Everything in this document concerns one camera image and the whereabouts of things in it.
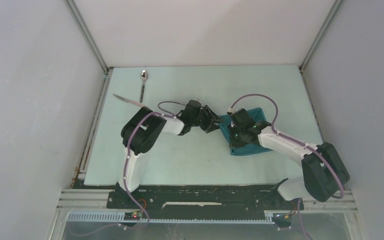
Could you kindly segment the teal cloth napkin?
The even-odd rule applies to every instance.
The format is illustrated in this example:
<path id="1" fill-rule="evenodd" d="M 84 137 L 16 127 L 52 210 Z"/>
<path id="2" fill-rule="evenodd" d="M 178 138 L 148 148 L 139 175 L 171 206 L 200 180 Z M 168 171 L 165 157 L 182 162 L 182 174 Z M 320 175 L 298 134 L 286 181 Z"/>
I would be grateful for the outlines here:
<path id="1" fill-rule="evenodd" d="M 259 122 L 262 120 L 267 121 L 264 115 L 264 112 L 260 107 L 249 109 L 246 111 L 256 122 Z M 250 156 L 250 155 L 256 155 L 256 154 L 261 154 L 261 153 L 266 153 L 271 151 L 271 149 L 269 148 L 265 148 L 263 146 L 258 146 L 253 144 L 248 144 L 244 147 L 231 148 L 230 136 L 229 136 L 229 130 L 228 130 L 228 126 L 231 125 L 231 119 L 228 114 L 221 115 L 220 117 L 224 120 L 224 122 L 218 124 L 219 129 L 221 130 L 224 138 L 228 143 L 230 154 L 232 156 Z"/>

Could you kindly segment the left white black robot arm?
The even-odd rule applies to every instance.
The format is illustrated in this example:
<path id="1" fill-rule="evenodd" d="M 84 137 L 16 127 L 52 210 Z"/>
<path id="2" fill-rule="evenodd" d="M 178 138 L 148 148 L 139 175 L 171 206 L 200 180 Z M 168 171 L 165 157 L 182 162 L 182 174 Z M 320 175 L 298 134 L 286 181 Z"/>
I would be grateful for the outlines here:
<path id="1" fill-rule="evenodd" d="M 143 164 L 139 158 L 152 149 L 160 134 L 184 136 L 195 127 L 211 133 L 218 130 L 223 122 L 208 105 L 202 105 L 197 100 L 183 104 L 184 109 L 177 114 L 165 109 L 162 112 L 154 111 L 138 102 L 134 104 L 140 109 L 120 132 L 125 162 L 122 175 L 117 181 L 121 192 L 118 201 L 125 208 L 133 208 L 138 202 L 138 194 L 134 191 L 141 185 Z"/>

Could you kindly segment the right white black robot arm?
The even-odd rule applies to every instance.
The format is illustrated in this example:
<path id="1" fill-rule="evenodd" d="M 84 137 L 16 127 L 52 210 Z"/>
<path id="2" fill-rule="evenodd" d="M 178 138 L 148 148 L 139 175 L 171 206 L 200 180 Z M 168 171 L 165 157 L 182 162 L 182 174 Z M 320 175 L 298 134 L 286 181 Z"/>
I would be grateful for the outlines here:
<path id="1" fill-rule="evenodd" d="M 344 185 L 350 180 L 350 174 L 333 144 L 298 140 L 276 130 L 270 122 L 255 121 L 243 108 L 227 115 L 230 118 L 227 129 L 231 147 L 260 146 L 301 167 L 301 177 L 288 178 L 277 184 L 277 191 L 270 196 L 275 208 L 284 209 L 291 200 L 309 196 L 319 202 L 343 197 Z"/>

